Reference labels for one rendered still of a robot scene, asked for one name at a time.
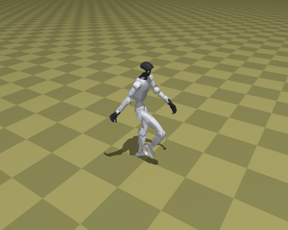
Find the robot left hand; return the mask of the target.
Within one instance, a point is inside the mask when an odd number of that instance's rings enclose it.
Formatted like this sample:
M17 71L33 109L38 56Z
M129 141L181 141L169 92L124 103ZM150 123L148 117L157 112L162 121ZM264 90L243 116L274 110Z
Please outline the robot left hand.
M170 99L168 99L169 103L168 105L170 105L170 108L172 109L173 113L172 114L175 114L177 109L176 109L176 106L172 103L172 101Z

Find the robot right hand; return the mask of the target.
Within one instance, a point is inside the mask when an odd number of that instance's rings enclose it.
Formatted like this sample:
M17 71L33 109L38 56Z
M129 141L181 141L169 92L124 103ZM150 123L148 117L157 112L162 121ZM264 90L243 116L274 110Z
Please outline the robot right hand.
M112 122L114 122L114 120L115 120L115 122L117 122L117 116L118 116L119 114L120 114L120 112L119 112L118 114L116 114L115 112L112 113L111 116L109 116L110 120L111 120Z

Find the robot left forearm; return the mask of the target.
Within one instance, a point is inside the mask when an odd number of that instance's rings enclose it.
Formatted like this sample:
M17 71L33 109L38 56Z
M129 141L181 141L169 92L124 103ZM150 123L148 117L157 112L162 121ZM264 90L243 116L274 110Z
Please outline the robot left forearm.
M158 93L158 96L161 98L161 99L163 99L163 101L165 101L167 104L169 103L169 101L168 101L168 97L167 96L165 96L163 93L162 93L162 91L160 90L160 92Z

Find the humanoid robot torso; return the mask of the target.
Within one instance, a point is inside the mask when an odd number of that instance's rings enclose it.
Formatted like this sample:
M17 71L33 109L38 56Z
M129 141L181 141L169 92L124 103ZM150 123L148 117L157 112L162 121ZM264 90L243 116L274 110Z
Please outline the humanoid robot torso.
M143 79L145 77L142 77ZM137 111L145 111L145 106L143 104L144 99L146 98L146 95L148 93L150 83L151 83L151 78L148 76L147 80L143 80L142 78L138 78L135 80L135 82L140 81L142 83L140 89L135 93L135 95L132 97L133 100L136 101L135 105L135 113Z

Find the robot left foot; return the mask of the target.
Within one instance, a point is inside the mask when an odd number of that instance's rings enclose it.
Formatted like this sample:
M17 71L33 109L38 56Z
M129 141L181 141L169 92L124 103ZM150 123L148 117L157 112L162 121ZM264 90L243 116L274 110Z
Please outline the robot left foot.
M143 156L143 155L148 155L147 151L142 151L140 154L139 152L135 153L135 156Z

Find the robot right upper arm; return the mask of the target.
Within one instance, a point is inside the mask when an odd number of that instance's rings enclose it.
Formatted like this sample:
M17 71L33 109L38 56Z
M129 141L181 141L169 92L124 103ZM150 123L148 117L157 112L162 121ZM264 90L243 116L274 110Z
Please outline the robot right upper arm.
M132 103L132 97L135 95L135 93L140 89L142 83L140 81L134 82L132 85L131 90L129 91L128 95L126 98L130 99L130 104Z

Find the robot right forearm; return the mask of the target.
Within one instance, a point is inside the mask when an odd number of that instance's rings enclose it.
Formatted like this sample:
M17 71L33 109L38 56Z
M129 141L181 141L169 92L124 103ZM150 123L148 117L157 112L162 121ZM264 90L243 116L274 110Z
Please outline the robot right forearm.
M117 108L115 113L118 114L119 112L123 111L123 109L128 105L129 102L130 102L129 98L126 98L125 100L123 100L122 104L120 105L120 107Z

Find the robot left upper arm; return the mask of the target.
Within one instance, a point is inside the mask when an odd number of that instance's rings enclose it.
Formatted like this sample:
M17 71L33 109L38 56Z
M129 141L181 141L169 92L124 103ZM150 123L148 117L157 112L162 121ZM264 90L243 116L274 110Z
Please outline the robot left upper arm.
M149 75L149 77L151 78L150 86L151 86L151 88L153 90L153 93L154 94L158 94L160 92L160 89L158 87L156 87L153 75Z

